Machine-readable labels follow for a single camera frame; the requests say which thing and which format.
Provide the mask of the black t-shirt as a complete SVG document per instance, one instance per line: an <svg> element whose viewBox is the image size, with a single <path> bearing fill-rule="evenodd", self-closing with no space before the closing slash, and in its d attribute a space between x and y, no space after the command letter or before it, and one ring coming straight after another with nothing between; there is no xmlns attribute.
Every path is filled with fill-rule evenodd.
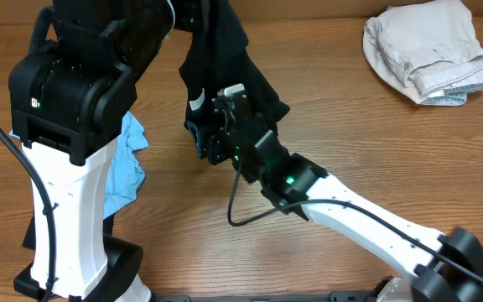
<svg viewBox="0 0 483 302"><path fill-rule="evenodd" d="M211 99L228 86L242 84L252 108L263 114L272 130L289 111L247 53L248 37L227 0L210 3L210 27L194 34L180 76L188 91L184 126L203 140L224 119L214 113Z"/></svg>

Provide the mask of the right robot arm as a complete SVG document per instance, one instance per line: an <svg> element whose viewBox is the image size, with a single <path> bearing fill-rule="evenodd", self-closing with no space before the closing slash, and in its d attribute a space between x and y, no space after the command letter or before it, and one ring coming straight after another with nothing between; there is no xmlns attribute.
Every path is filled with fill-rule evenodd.
<svg viewBox="0 0 483 302"><path fill-rule="evenodd" d="M323 167L291 154L246 92L190 100L185 126L200 157L231 160L236 176L258 183L276 212L293 213L350 238L397 271L372 301L483 301L483 247L471 232L421 226L378 206Z"/></svg>

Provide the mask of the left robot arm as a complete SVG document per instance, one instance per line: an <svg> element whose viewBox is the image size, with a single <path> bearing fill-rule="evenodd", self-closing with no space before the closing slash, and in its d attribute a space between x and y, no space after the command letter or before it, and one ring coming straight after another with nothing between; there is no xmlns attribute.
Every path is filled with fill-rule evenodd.
<svg viewBox="0 0 483 302"><path fill-rule="evenodd" d="M38 15L9 80L12 127L34 173L34 299L149 302L143 250L103 231L107 175L136 84L173 28L168 0L59 0Z"/></svg>

